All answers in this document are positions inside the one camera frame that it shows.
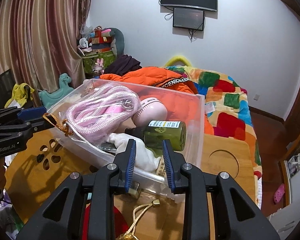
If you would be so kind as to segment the green glass bottle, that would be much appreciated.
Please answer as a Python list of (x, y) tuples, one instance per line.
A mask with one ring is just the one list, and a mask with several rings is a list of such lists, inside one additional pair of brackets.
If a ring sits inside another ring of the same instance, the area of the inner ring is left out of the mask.
[(152, 120), (145, 126), (127, 128), (125, 133), (141, 139), (148, 148), (162, 149), (168, 139), (175, 151), (183, 151), (186, 142), (186, 124), (183, 121)]

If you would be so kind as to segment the gold drawstring pouch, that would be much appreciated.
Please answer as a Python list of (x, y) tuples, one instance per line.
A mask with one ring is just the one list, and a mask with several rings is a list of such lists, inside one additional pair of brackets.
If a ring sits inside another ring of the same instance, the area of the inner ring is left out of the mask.
[(139, 220), (151, 207), (157, 207), (159, 205), (160, 205), (160, 200), (155, 199), (148, 204), (142, 204), (137, 206), (132, 213), (133, 223), (125, 233), (119, 235), (119, 237), (117, 237), (116, 239), (117, 240), (139, 240), (138, 237), (136, 237), (135, 235), (136, 227)]

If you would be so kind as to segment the striped pink curtain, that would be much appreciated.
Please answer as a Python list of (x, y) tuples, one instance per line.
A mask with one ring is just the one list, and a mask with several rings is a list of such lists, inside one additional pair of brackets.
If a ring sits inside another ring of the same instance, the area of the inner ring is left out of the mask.
[(68, 74), (74, 87), (84, 80), (77, 40), (91, 0), (0, 0), (0, 74), (53, 92)]

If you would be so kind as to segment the green storage box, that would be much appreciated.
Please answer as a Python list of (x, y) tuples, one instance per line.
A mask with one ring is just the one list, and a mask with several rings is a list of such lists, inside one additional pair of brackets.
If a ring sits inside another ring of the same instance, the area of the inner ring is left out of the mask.
[(115, 61), (116, 57), (112, 51), (103, 53), (90, 53), (82, 57), (83, 68), (86, 74), (93, 74), (93, 68), (96, 63), (101, 63), (103, 60), (103, 68), (106, 69), (110, 64)]

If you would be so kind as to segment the grey plush toy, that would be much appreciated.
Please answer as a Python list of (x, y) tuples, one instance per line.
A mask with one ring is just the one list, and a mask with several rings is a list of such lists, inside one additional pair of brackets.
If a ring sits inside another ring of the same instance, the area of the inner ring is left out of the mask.
[(111, 50), (115, 57), (121, 56), (124, 53), (125, 39), (123, 33), (117, 28), (105, 28), (101, 30), (103, 37), (111, 37), (112, 42), (110, 44)]

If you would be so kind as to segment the small black wall monitor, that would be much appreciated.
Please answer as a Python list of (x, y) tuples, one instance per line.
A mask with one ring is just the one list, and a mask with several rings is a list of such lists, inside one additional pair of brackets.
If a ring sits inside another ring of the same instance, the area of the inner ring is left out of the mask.
[(173, 27), (203, 31), (205, 12), (190, 8), (173, 8)]

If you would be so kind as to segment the pink bunny figure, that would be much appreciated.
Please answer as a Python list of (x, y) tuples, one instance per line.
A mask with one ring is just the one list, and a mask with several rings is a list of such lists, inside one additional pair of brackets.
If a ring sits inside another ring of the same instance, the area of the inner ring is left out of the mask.
[(100, 76), (104, 73), (103, 59), (97, 59), (93, 67), (94, 76)]

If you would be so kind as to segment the dark purple clothing pile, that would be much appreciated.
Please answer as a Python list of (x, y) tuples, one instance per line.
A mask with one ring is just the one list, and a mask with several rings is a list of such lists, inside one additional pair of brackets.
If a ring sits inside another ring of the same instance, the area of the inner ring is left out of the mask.
[(140, 61), (136, 60), (132, 56), (120, 55), (104, 70), (104, 74), (116, 74), (123, 76), (128, 72), (136, 71), (141, 68)]

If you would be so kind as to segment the teal rocking horse toy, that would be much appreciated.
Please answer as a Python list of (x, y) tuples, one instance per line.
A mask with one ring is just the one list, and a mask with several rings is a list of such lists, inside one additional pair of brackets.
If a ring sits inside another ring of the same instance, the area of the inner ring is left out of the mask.
[(42, 105), (49, 109), (51, 106), (53, 106), (58, 101), (62, 100), (65, 96), (67, 96), (69, 93), (71, 93), (74, 89), (69, 86), (72, 79), (71, 77), (63, 73), (59, 76), (59, 89), (56, 90), (53, 93), (48, 93), (46, 90), (40, 90), (39, 91), (39, 98), (42, 102)]

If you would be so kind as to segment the colourful patchwork blanket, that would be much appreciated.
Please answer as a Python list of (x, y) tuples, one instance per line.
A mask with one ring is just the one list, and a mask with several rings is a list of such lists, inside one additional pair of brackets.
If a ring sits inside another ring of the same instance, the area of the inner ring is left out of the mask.
[(214, 111), (207, 113), (207, 119), (214, 129), (214, 135), (245, 141), (250, 150), (254, 175), (262, 177), (262, 164), (249, 106), (248, 93), (232, 77), (190, 66), (167, 67), (190, 79), (206, 103), (213, 103)]

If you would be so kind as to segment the white cloth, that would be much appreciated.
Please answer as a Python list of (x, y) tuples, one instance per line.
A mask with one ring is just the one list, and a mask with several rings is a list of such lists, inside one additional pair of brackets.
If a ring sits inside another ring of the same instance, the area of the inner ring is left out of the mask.
[(141, 139), (125, 133), (111, 133), (106, 142), (114, 144), (116, 153), (121, 153), (126, 150), (129, 139), (133, 139), (136, 142), (135, 166), (146, 172), (154, 172), (159, 166), (160, 157), (156, 158), (153, 152), (146, 148)]

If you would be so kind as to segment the red velvet pouch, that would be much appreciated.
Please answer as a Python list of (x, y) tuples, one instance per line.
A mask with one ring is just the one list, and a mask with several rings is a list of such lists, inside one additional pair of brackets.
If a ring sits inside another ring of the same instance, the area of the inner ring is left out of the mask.
[[(89, 215), (90, 215), (90, 204), (88, 204), (85, 208), (83, 224), (82, 224), (81, 240), (88, 239)], [(114, 207), (114, 228), (115, 228), (116, 238), (119, 237), (121, 234), (125, 233), (129, 228), (124, 216), (116, 207)]]

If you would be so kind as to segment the pink round container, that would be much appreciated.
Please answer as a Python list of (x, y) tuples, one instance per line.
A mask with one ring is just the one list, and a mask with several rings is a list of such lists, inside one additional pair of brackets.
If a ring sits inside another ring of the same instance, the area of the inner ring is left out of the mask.
[(132, 121), (136, 127), (145, 126), (152, 120), (166, 120), (167, 114), (167, 108), (159, 99), (145, 98), (141, 101), (141, 108), (133, 115)]

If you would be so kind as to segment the pink slipper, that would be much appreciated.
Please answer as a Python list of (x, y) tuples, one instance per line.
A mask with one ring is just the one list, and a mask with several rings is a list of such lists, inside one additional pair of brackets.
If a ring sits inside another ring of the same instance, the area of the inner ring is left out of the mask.
[(275, 204), (278, 204), (285, 194), (285, 185), (281, 184), (273, 195), (273, 201)]

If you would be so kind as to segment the orange puffer jacket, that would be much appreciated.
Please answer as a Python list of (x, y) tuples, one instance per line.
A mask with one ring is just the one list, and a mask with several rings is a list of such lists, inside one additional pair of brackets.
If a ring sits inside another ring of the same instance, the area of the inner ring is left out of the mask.
[(140, 89), (137, 93), (141, 100), (157, 98), (167, 109), (167, 120), (183, 121), (201, 117), (204, 120), (204, 133), (213, 135), (214, 130), (205, 114), (199, 115), (198, 90), (187, 77), (174, 71), (159, 68), (145, 67), (128, 72), (124, 76), (116, 74), (103, 74), (102, 80), (127, 82), (138, 85), (151, 86), (151, 89)]

